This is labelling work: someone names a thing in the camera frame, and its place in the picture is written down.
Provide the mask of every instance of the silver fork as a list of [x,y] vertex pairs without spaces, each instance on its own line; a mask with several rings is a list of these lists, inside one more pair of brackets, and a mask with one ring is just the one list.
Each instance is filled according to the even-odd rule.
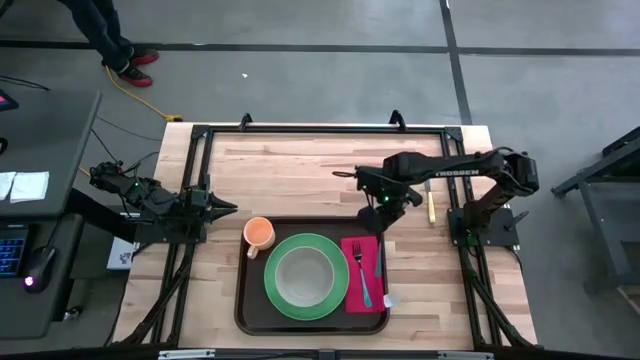
[[360,242],[354,241],[351,243],[353,250],[353,258],[358,262],[360,268],[360,279],[362,280],[362,292],[364,293],[364,306],[370,308],[373,306],[371,303],[371,297],[369,296],[369,290],[367,289],[367,283],[364,281],[364,271],[362,271],[362,249],[360,248]]

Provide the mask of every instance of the concrete floor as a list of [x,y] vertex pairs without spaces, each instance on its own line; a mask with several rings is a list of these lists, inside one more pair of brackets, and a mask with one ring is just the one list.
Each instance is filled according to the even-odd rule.
[[[220,44],[447,44],[438,0],[116,0],[127,36],[143,42]],[[639,48],[633,0],[450,0],[459,46]],[[171,26],[166,19],[171,18]],[[82,37],[66,10],[19,0],[0,19],[0,39]],[[163,120],[115,89],[87,50],[0,48],[0,73],[53,89],[95,89],[100,115],[149,137]],[[516,199],[529,210],[519,225],[524,279],[540,344],[550,349],[640,357],[640,316],[618,293],[587,296],[582,282],[603,258],[577,193],[564,200],[553,185],[593,162],[599,150],[639,124],[640,64],[635,57],[462,56],[474,124],[488,125],[494,145],[528,150],[542,188]],[[447,54],[308,52],[163,52],[145,68],[156,83],[135,90],[187,121],[383,123],[393,109],[410,123],[460,124]],[[123,134],[100,121],[95,130],[125,163],[158,142]],[[91,139],[82,164],[106,160]],[[143,174],[153,173],[153,162]],[[118,200],[79,188],[106,204]],[[97,346],[105,341],[124,280],[88,282],[93,302],[73,325],[40,341],[1,343],[0,352]]]

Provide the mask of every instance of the yellow cable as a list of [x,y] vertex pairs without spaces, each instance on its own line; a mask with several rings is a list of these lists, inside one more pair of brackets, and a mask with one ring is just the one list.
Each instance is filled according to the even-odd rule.
[[158,115],[162,116],[167,122],[174,122],[174,121],[182,121],[182,115],[167,115],[165,113],[163,113],[162,111],[156,109],[153,105],[149,104],[148,102],[146,102],[145,100],[137,97],[136,95],[130,93],[129,91],[127,91],[125,88],[123,88],[122,86],[118,85],[118,83],[115,82],[115,80],[113,80],[113,76],[111,76],[111,71],[109,71],[109,67],[105,66],[104,67],[105,70],[107,71],[107,76],[109,76],[109,80],[111,80],[111,83],[113,85],[115,85],[115,87],[117,87],[118,89],[120,89],[122,92],[124,92],[125,94],[129,95],[130,97],[138,100],[139,102],[143,103],[144,105],[146,105],[149,109],[155,111]]

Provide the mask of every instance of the brown tray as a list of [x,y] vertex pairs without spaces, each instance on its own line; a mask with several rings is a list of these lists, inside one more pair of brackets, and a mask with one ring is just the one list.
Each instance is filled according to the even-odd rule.
[[[389,309],[378,314],[347,314],[345,302],[331,314],[313,321],[299,321],[282,315],[269,301],[264,290],[264,268],[271,251],[283,240],[300,233],[325,236],[340,247],[340,239],[375,236],[355,217],[268,217],[276,233],[274,245],[260,251],[254,260],[247,259],[249,245],[242,239],[238,283],[236,285],[235,320],[249,335],[371,335],[382,330],[389,320]],[[382,284],[387,289],[387,266],[383,235],[378,236],[382,254]]]

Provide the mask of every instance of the red sneaker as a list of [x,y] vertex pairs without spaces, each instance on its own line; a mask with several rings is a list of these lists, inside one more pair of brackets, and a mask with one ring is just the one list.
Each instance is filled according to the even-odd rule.
[[136,49],[133,50],[133,55],[129,60],[133,66],[151,64],[158,60],[160,53],[153,49]]
[[149,87],[153,84],[151,76],[138,70],[133,65],[129,65],[123,72],[118,74],[118,77],[136,87]]

